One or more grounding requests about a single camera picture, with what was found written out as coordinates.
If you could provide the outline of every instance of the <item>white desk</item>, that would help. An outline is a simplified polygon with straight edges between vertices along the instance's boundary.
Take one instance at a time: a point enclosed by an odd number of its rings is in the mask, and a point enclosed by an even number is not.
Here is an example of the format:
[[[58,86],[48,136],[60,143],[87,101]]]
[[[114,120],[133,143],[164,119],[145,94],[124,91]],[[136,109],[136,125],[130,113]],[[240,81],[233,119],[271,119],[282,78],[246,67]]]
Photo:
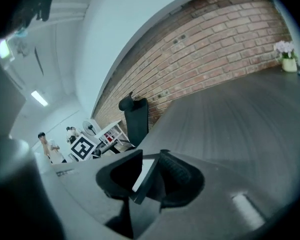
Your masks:
[[[110,124],[108,124],[105,128],[103,128],[101,131],[99,131],[94,137],[97,138],[97,139],[100,139],[100,138],[103,138],[106,140],[106,145],[110,145],[111,143],[113,143],[114,141],[118,140],[118,142],[122,144],[122,142],[118,139],[120,136],[124,136],[125,139],[128,141],[128,137],[127,135],[124,133],[124,131],[120,128],[119,126],[119,123],[121,122],[121,120],[118,120],[118,121],[115,121],[115,122],[112,122]],[[118,128],[118,134],[116,134],[116,136],[114,136],[113,140],[112,141],[109,141],[106,137],[105,137],[105,133],[106,132],[109,132],[110,130],[115,130],[116,127]]]

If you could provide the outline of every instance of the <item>table surface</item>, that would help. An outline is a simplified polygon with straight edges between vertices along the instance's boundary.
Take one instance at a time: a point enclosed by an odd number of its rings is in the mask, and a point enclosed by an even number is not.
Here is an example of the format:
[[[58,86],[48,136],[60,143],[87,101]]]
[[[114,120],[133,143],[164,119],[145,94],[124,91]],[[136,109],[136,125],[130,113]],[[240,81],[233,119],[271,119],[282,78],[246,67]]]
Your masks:
[[[120,122],[121,122],[121,120],[118,120],[118,121],[108,124],[105,128],[103,128],[101,131],[99,131],[94,137],[99,139],[100,137],[102,137],[102,135],[104,135],[107,131],[109,131],[112,127],[115,127]]]
[[[286,205],[300,190],[300,76],[276,67],[179,98],[138,149],[224,165]]]

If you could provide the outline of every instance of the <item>chair headrest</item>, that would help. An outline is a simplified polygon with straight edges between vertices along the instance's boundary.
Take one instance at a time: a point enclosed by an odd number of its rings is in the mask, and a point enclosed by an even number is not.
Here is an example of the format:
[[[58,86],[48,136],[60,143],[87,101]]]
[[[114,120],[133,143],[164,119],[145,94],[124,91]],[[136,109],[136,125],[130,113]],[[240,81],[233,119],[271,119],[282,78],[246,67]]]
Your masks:
[[[119,109],[121,111],[129,111],[134,107],[135,102],[131,97],[132,93],[133,92],[130,92],[126,97],[124,97],[122,100],[120,100]]]

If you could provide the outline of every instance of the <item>brick wall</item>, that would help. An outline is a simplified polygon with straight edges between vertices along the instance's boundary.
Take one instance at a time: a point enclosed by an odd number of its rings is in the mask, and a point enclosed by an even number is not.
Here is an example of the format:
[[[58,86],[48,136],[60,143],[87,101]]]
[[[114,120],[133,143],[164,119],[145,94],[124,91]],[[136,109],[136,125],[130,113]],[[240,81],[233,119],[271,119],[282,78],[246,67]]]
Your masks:
[[[273,45],[291,40],[270,0],[193,0],[152,27],[119,64],[94,111],[101,128],[121,119],[133,91],[149,102],[151,128],[171,101],[278,65]]]

